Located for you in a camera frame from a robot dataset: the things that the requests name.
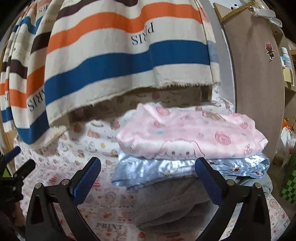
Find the folded clothes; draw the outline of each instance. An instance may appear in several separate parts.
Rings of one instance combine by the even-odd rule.
[[[268,142],[246,115],[151,104],[138,104],[117,140],[126,154],[166,160],[245,158],[261,153]]]
[[[272,183],[266,174],[259,179],[225,176],[238,185],[262,185],[265,196],[272,191]],[[164,181],[139,189],[136,193],[134,223],[142,231],[188,232],[204,229],[218,209],[198,178]],[[237,217],[241,204],[233,217]]]
[[[112,184],[125,186],[127,191],[136,191],[139,188],[170,179],[188,178],[197,176],[195,160],[147,160],[127,156],[119,152],[118,164],[112,177]],[[264,177],[269,168],[269,159],[263,154],[256,154],[242,159],[212,159],[207,160],[214,170],[222,175],[249,176],[252,178]]]

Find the green checkered bag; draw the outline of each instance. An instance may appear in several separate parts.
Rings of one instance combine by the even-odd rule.
[[[285,169],[283,188],[279,194],[288,202],[296,204],[296,149],[291,155],[291,158]]]

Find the patterned bed sheet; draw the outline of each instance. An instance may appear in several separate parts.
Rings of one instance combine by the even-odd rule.
[[[15,158],[15,166],[18,169],[28,159],[36,162],[36,169],[24,180],[21,208],[26,216],[28,205],[34,185],[38,182],[46,185],[58,184],[62,179],[71,178],[77,170],[80,170],[93,156],[100,158],[102,170],[92,186],[85,202],[78,206],[82,216],[101,241],[193,241],[202,230],[190,233],[155,234],[143,233],[133,224],[133,211],[136,203],[136,194],[127,193],[126,188],[115,187],[111,184],[112,175],[118,164],[119,145],[116,134],[133,115],[138,102],[181,103],[183,107],[193,110],[208,110],[228,113],[233,111],[233,104],[218,96],[218,87],[213,89],[213,102],[211,105],[199,105],[198,91],[193,88],[182,91],[160,91],[153,93],[125,95],[104,102],[100,111],[107,112],[107,117],[89,122],[78,122],[71,126],[60,138],[48,147],[40,150],[31,150],[23,142],[15,140],[15,145],[21,147],[21,154]],[[270,195],[267,204],[271,219],[272,240],[283,233],[289,219]],[[67,226],[58,204],[55,205],[60,222],[65,233],[74,239],[71,230]],[[236,219],[232,219],[223,236],[230,235]]]

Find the blue satin fabric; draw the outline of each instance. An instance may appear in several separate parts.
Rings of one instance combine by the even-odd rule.
[[[128,191],[170,179],[197,176],[194,170],[195,160],[147,160],[127,156],[122,151],[118,157],[120,163],[112,177],[112,184],[125,186]],[[243,159],[207,160],[214,170],[223,176],[247,176],[250,178],[264,177],[270,166],[264,154],[257,154]]]

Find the metal screw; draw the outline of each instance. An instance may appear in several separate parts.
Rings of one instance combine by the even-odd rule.
[[[257,187],[257,188],[261,188],[262,186],[261,186],[260,183],[255,183],[255,187]]]
[[[69,184],[69,179],[64,179],[63,181],[62,181],[62,185],[64,185],[64,186],[66,186],[66,185],[68,185]]]
[[[227,183],[229,186],[233,186],[233,185],[235,184],[235,182],[234,182],[233,180],[231,180],[231,179],[228,179],[228,180],[226,181],[226,183]]]
[[[41,186],[42,186],[42,184],[41,183],[37,183],[36,185],[35,185],[35,188],[41,188]]]

